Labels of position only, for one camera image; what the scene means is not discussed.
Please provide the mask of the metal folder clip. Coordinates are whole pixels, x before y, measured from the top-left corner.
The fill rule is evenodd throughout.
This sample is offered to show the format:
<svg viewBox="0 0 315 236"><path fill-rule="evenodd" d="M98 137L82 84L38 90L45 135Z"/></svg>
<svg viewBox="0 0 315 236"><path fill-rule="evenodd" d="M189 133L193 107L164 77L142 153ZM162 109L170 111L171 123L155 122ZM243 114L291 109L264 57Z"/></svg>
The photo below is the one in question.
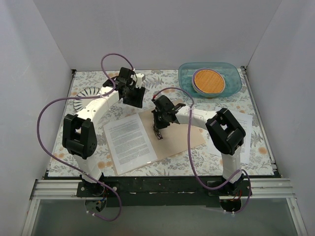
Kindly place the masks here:
<svg viewBox="0 0 315 236"><path fill-rule="evenodd" d="M158 140L163 139L160 130L155 125L153 125L153 132Z"/></svg>

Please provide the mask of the brown cardboard folder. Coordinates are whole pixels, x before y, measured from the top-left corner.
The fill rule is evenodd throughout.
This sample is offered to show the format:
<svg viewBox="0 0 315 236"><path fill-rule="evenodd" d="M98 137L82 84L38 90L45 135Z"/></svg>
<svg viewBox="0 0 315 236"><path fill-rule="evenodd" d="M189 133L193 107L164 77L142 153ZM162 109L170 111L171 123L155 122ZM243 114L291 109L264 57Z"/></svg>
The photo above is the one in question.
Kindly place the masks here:
<svg viewBox="0 0 315 236"><path fill-rule="evenodd" d="M149 136L154 151L157 155L157 161L155 162L163 161L166 158L187 151L188 125L172 123L167 128L160 130L163 139L158 140L153 132L154 120L152 110L153 109L151 108L138 114Z"/></svg>

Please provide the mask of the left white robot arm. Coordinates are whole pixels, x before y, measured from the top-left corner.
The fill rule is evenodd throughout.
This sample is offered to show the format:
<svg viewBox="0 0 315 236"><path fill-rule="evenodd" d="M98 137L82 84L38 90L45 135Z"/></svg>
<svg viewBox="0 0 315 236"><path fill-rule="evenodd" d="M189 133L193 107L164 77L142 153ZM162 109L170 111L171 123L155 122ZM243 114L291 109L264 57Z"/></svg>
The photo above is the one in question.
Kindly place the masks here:
<svg viewBox="0 0 315 236"><path fill-rule="evenodd" d="M83 171L81 180L84 188L95 197L101 196L105 190L104 183L99 181L102 172L94 157L97 148L95 125L120 100L124 104L142 108L144 80L143 73L122 67L118 76L106 80L94 99L76 114L68 114L63 119L62 145L74 156L79 169Z"/></svg>

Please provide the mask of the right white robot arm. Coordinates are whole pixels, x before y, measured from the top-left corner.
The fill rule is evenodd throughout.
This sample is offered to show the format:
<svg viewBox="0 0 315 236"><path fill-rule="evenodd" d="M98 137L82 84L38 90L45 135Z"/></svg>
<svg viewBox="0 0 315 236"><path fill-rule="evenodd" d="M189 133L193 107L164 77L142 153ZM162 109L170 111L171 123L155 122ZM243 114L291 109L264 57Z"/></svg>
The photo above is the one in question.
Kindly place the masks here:
<svg viewBox="0 0 315 236"><path fill-rule="evenodd" d="M240 151L244 143L246 132L234 115L227 109L222 108L217 112L193 109L183 103L174 105L170 99L162 95L152 98L155 109L152 110L154 117L153 130L160 140L161 129L167 128L172 123L188 125L188 153L189 162L196 180L202 187L209 191L217 191L234 195L241 189L244 175L241 170ZM191 154L191 127L195 126L207 130L215 148L220 151L223 163L223 173L219 185L204 184L197 175Z"/></svg>

